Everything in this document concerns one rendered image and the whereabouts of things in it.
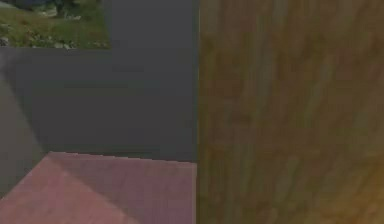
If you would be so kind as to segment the brown wooden cupboard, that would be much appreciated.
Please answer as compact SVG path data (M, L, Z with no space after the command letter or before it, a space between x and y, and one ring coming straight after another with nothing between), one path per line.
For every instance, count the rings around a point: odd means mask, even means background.
M384 0L200 0L196 224L384 224Z

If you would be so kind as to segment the window with green view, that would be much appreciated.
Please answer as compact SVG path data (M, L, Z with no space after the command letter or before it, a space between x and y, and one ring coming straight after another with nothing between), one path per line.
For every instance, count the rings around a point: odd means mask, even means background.
M103 0L0 0L0 47L110 49Z

